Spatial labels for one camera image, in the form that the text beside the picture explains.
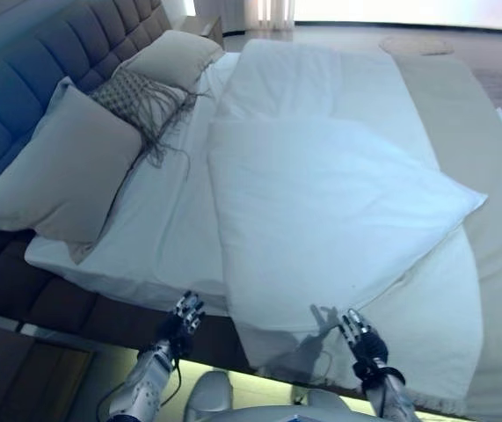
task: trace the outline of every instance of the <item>white pillow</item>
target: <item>white pillow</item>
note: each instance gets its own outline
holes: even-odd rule
[[[79,261],[141,146],[133,127],[64,78],[32,140],[0,175],[0,230],[65,241]]]
[[[161,84],[190,91],[208,64],[222,55],[223,49],[215,41],[169,30],[123,66]]]
[[[229,314],[263,330],[367,304],[486,198],[352,121],[217,121],[210,148]]]

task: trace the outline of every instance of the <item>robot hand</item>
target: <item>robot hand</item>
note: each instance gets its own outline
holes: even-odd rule
[[[358,311],[348,310],[348,316],[342,316],[343,323],[338,327],[345,337],[350,350],[356,358],[354,373],[362,380],[364,390],[370,384],[380,382],[383,375],[396,376],[403,384],[403,375],[392,367],[387,367],[389,351],[377,330],[371,326]]]
[[[377,330],[358,311],[349,309],[338,327],[356,363],[353,370],[362,380],[367,395],[380,418],[400,422],[420,422],[415,407],[407,395],[403,375],[388,367],[389,351]]]
[[[201,310],[203,305],[204,302],[192,292],[180,298],[158,328],[156,341],[137,355],[134,368],[110,404],[109,421],[155,420],[172,371],[178,368],[178,360],[192,350],[192,335],[205,316]]]

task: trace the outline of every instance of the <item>upholstered headboard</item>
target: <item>upholstered headboard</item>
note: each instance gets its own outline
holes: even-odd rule
[[[94,0],[8,48],[0,57],[0,173],[29,141],[58,81],[68,75],[92,90],[170,28],[160,0]]]

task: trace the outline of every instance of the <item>mattress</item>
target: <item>mattress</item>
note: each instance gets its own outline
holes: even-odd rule
[[[168,310],[187,290],[206,312],[226,315],[221,250],[207,170],[207,126],[239,54],[227,53],[198,82],[196,106],[164,135],[161,168],[143,160],[120,190],[102,237],[79,265],[65,243],[36,236],[25,252],[33,266],[87,290],[150,309]]]

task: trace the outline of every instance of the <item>bed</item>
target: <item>bed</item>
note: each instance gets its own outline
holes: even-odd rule
[[[21,103],[3,101],[4,97],[0,96],[0,126],[4,127],[0,129],[0,173],[29,139],[63,76],[70,75],[80,89],[90,91],[108,79],[120,62],[148,46],[169,27],[158,2],[116,1],[110,4],[114,6],[102,8],[97,3],[77,6],[63,21],[67,23],[61,23],[55,29],[4,53],[9,64],[0,66],[0,81],[6,84],[0,87],[0,92],[3,89],[15,92],[13,98],[28,98],[34,106],[22,107]],[[200,98],[193,115],[182,122],[184,126],[171,133],[180,142],[178,145],[190,152],[194,166],[191,166],[184,181],[183,177],[178,177],[186,170],[182,158],[169,154],[164,160],[163,166],[169,165],[177,173],[171,183],[180,180],[182,194],[173,193],[171,197],[174,209],[168,211],[170,224],[164,227],[165,231],[170,231],[167,231],[167,247],[163,248],[168,255],[161,257],[161,265],[153,268],[144,266],[140,270],[134,262],[131,266],[121,266],[124,273],[118,273],[119,268],[116,267],[110,271],[115,275],[115,280],[112,280],[95,267],[78,272],[72,271],[72,263],[62,265],[61,259],[54,258],[66,252],[60,244],[35,238],[28,247],[33,234],[0,233],[0,315],[124,346],[141,346],[150,339],[162,317],[159,310],[167,309],[179,291],[194,287],[193,280],[185,278],[186,273],[177,271],[185,261],[178,262],[174,258],[182,253],[190,263],[196,262],[193,266],[197,269],[193,279],[199,280],[196,290],[204,295],[210,312],[215,315],[207,320],[204,331],[196,339],[195,359],[249,371],[246,354],[252,356],[252,365],[255,368],[258,366],[251,349],[272,341],[272,331],[266,334],[253,332],[249,337],[242,334],[241,326],[237,326],[237,335],[233,323],[226,317],[228,304],[222,284],[222,263],[201,259],[202,256],[217,256],[219,246],[206,243],[186,246],[186,239],[193,238],[189,235],[193,235],[194,228],[205,227],[212,235],[214,232],[214,227],[197,223],[198,218],[203,218],[205,214],[201,213],[202,204],[209,213],[213,212],[214,204],[210,202],[210,192],[200,189],[201,185],[191,185],[191,178],[202,179],[208,171],[207,150],[202,148],[207,141],[206,127],[217,113],[222,90],[232,84],[229,80],[238,60],[235,55],[225,55],[202,74],[199,88],[210,90],[211,95]],[[483,90],[460,63],[439,57],[395,57],[393,60],[441,170],[471,189],[489,195],[485,206],[468,216],[463,224],[475,256],[484,338],[483,347],[479,347],[481,358],[465,400],[467,409],[455,408],[454,411],[483,420],[502,420],[502,125]],[[31,66],[33,62],[41,62],[43,71],[39,72],[38,66]],[[366,115],[369,110],[362,111],[359,106],[355,112]],[[191,143],[198,136],[199,143]],[[147,175],[155,171],[154,167],[137,167],[124,187],[142,186]],[[165,180],[163,189],[170,187]],[[147,204],[142,200],[147,195],[138,196],[135,201],[135,194],[141,195],[141,192],[141,188],[120,192],[118,204],[133,202],[137,207],[122,212],[114,209],[117,215],[114,222],[119,224],[120,218],[123,218],[125,224],[139,217],[136,221],[140,225],[147,224],[148,216],[143,217],[141,213],[142,210],[147,211]],[[159,209],[158,204],[151,206]],[[192,226],[187,223],[194,221],[196,223]],[[117,251],[112,251],[112,244],[115,243],[110,242],[111,235],[108,236],[105,250],[110,254],[108,256],[115,257]],[[151,236],[149,233],[147,241],[155,241],[154,234]],[[94,254],[105,255],[102,249],[98,249],[99,246],[104,244],[95,248],[92,256],[84,261],[85,266],[89,260],[94,260]],[[150,244],[142,249],[146,251],[148,247],[150,249]],[[29,266],[24,261],[26,248],[26,260],[50,272]],[[139,265],[147,263],[143,255],[139,259]],[[139,279],[155,278],[151,271],[156,268],[168,288],[161,286],[161,289],[151,292],[142,287],[129,290],[117,287],[118,281],[127,281],[127,277],[132,275]],[[145,274],[132,273],[137,270]],[[104,290],[101,286],[105,284],[114,290]],[[70,308],[76,310],[72,315],[69,314]],[[266,373],[299,380],[299,374],[296,374],[298,368],[290,369],[292,372],[289,374],[276,374],[276,367]],[[427,407],[441,411],[448,409],[436,403],[428,403]]]

